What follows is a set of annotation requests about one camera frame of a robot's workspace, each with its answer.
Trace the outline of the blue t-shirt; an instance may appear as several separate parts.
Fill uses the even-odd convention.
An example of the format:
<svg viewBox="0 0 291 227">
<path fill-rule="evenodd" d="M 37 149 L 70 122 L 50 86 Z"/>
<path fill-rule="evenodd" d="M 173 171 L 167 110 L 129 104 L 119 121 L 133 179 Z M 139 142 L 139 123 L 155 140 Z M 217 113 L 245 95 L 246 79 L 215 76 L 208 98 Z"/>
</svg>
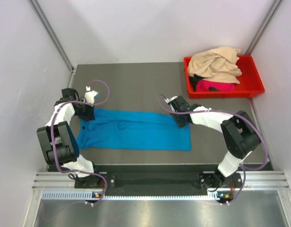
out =
<svg viewBox="0 0 291 227">
<path fill-rule="evenodd" d="M 80 121 L 80 149 L 191 151 L 189 126 L 180 128 L 170 115 L 99 108 L 94 115 L 92 121 Z"/>
</svg>

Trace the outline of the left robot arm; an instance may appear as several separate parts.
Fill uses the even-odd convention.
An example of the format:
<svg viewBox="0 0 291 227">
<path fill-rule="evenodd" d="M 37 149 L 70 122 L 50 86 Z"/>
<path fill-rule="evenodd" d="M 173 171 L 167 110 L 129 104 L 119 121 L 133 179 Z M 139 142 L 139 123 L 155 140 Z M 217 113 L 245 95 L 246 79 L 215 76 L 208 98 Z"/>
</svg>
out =
<svg viewBox="0 0 291 227">
<path fill-rule="evenodd" d="M 77 140 L 70 128 L 73 116 L 81 120 L 94 120 L 94 107 L 98 92 L 86 87 L 83 97 L 73 88 L 65 88 L 62 97 L 54 104 L 54 112 L 45 126 L 37 129 L 37 138 L 45 162 L 56 165 L 68 172 L 68 177 L 75 181 L 75 188 L 91 189 L 104 187 L 104 180 L 96 171 L 92 161 L 85 159 L 79 151 Z"/>
</svg>

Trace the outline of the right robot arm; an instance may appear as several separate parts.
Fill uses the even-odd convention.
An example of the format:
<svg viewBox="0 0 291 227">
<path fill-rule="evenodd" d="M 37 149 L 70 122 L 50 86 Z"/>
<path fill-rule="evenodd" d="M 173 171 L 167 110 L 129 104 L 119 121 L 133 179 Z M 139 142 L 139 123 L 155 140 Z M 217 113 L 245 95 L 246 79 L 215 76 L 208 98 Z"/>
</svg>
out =
<svg viewBox="0 0 291 227">
<path fill-rule="evenodd" d="M 182 128 L 188 124 L 202 125 L 223 134 L 227 153 L 215 172 L 202 180 L 207 189 L 226 187 L 245 158 L 261 144 L 256 128 L 244 111 L 232 113 L 211 111 L 202 105 L 190 105 L 182 96 L 165 99 L 171 107 L 171 116 Z"/>
</svg>

